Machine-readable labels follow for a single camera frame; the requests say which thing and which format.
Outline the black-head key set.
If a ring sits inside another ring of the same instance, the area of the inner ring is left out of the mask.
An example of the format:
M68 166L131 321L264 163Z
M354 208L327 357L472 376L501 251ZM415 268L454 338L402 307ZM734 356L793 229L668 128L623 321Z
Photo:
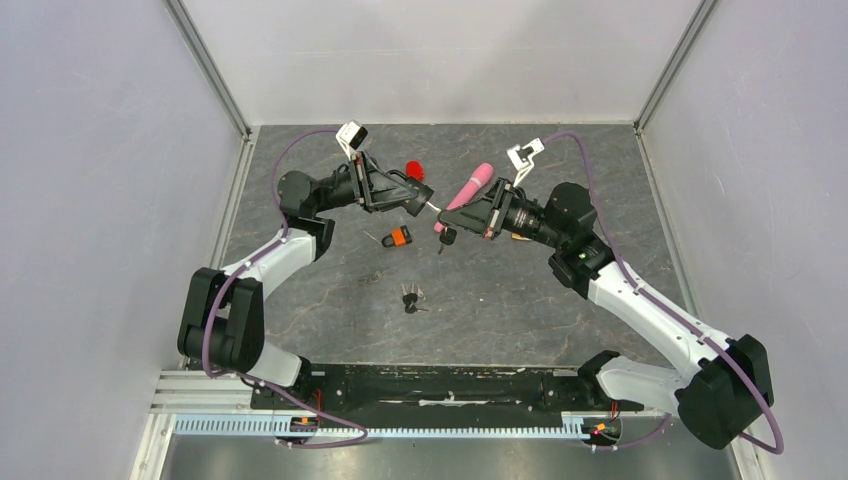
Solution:
M441 214L442 209L435 206L432 202L427 201L426 206L434 212L436 215L436 220L438 223L441 222ZM450 226L444 226L442 230L439 232L439 248L437 250L438 255L442 255L444 251L453 246L457 238L457 231Z

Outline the black Kaijing padlock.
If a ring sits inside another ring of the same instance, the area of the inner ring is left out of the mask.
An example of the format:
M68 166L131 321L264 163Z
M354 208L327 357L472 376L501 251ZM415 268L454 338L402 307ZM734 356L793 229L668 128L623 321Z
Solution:
M416 217L427 207L434 190L415 178L407 178L404 188L406 198L402 201L402 207L408 214Z

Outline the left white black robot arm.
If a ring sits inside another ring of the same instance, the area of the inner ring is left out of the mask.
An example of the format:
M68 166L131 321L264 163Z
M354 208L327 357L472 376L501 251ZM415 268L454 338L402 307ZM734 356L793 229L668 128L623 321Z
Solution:
M213 373L276 384L281 401L301 408L314 393L312 379L303 374L308 362L266 339L265 300L330 247L335 223L323 212L356 205L368 213L402 208L416 216L433 191L403 172L380 169L367 152L357 151L321 179L301 171L282 175L276 193L284 222L268 242L222 270L203 267L191 277L176 345Z

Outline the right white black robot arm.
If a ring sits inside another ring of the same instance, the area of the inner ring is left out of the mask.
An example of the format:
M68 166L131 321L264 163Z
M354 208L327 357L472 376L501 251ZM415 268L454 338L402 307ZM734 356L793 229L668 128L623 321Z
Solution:
M629 401L680 420L710 448L741 438L780 454L784 438L772 410L768 354L751 335L733 338L706 325L651 287L611 241L594 231L591 190L564 182L546 204L500 178L482 197L443 210L440 223L493 240L507 231L552 248L548 265L567 289L612 313L669 362L662 368L602 352L580 369L580 400L602 408Z

